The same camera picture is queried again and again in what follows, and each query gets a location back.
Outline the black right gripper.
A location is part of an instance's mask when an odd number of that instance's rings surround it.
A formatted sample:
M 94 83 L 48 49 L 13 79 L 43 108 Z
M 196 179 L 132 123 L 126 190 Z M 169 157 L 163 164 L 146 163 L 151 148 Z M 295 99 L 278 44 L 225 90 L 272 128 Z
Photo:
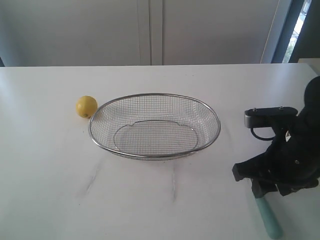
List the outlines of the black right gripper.
M 306 103 L 286 126 L 272 126 L 275 137 L 264 157 L 236 163 L 232 173 L 236 182 L 252 179 L 255 198 L 279 192 L 281 196 L 312 189 L 320 177 L 320 105 Z M 273 183 L 261 181 L 270 176 Z

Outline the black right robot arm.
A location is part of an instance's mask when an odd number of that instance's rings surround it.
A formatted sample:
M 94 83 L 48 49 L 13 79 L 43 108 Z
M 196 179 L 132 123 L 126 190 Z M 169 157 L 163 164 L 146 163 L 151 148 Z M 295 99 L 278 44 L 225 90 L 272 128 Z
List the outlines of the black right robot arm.
M 235 180 L 252 181 L 259 199 L 270 192 L 287 196 L 315 188 L 320 177 L 320 78 L 306 86 L 301 111 L 293 107 L 251 108 L 244 112 L 244 125 L 258 140 L 257 128 L 272 128 L 267 150 L 232 168 Z

